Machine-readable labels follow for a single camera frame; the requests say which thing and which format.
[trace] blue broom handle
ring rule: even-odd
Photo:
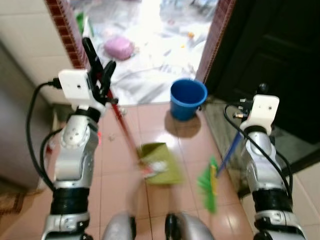
[[[228,149],[228,152],[226,153],[220,167],[218,168],[218,170],[216,172],[216,175],[215,175],[216,177],[218,177],[220,175],[220,173],[222,172],[222,170],[226,167],[227,162],[229,161],[231,155],[236,151],[237,146],[238,146],[241,139],[242,139],[242,136],[241,136],[240,132],[237,132],[234,139],[233,139],[232,144],[230,145],[230,147]]]

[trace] green broom bristles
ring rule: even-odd
[[[217,178],[216,172],[218,169],[217,161],[214,157],[211,157],[209,166],[205,168],[203,174],[197,178],[197,184],[203,194],[203,204],[210,213],[217,211]]]

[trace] green dustpan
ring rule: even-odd
[[[175,156],[169,151],[164,142],[143,144],[138,149],[141,161],[145,164],[165,162],[166,171],[145,179],[146,183],[153,185],[180,184],[184,181],[182,172]]]

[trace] black cable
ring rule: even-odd
[[[293,187],[294,187],[294,177],[293,177],[292,169],[291,169],[291,166],[290,166],[290,162],[278,150],[276,150],[276,154],[285,162],[286,169],[288,169],[289,187],[290,187],[290,191],[292,193],[292,190],[293,190]]]
[[[45,168],[45,148],[47,146],[47,142],[49,141],[49,139],[51,137],[53,137],[54,135],[56,135],[57,133],[61,132],[62,128],[58,129],[58,130],[55,130],[53,132],[50,132],[42,141],[41,143],[41,147],[40,147],[40,167],[41,167],[41,170],[43,172],[43,174],[45,175],[46,178],[50,179],[48,174],[47,174],[47,171],[46,171],[46,168]]]
[[[286,189],[286,192],[287,192],[287,195],[289,197],[289,199],[292,201],[292,192],[291,192],[291,189],[288,185],[288,182],[286,180],[286,177],[284,176],[284,174],[282,173],[281,169],[274,163],[274,161],[268,156],[268,154],[266,154],[266,152],[258,145],[256,144],[256,142],[247,134],[245,133],[243,130],[241,130],[240,127],[238,127],[227,115],[227,109],[228,107],[230,106],[234,106],[234,104],[227,104],[224,108],[224,112],[223,112],[223,115],[224,115],[224,118],[237,130],[239,131],[246,139],[248,139],[261,153],[263,156],[265,156],[265,158],[271,163],[271,165],[275,168],[275,170],[279,173],[283,183],[284,183],[284,186],[285,186],[285,189]]]
[[[30,126],[30,122],[31,122],[31,116],[32,116],[32,112],[34,110],[35,107],[35,103],[36,103],[36,98],[38,93],[40,92],[41,88],[44,86],[51,86],[53,85],[53,82],[45,82],[40,84],[39,86],[36,87],[36,89],[33,92],[32,98],[31,98],[31,102],[29,105],[29,109],[27,112],[27,116],[26,116],[26,122],[25,122],[25,135],[26,135],[26,143],[29,149],[29,153],[31,156],[31,160],[33,163],[33,166],[36,170],[36,172],[39,174],[39,176],[43,179],[43,181],[45,182],[45,184],[53,191],[54,185],[53,183],[50,181],[50,179],[48,177],[46,177],[43,173],[43,171],[41,170],[41,168],[39,167],[39,164],[37,162],[37,158],[35,155],[35,151],[33,148],[33,144],[32,144],[32,139],[31,139],[31,126]]]

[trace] trash on floor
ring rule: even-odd
[[[111,57],[119,60],[126,60],[134,52],[134,44],[123,36],[115,36],[104,44],[104,50]]]

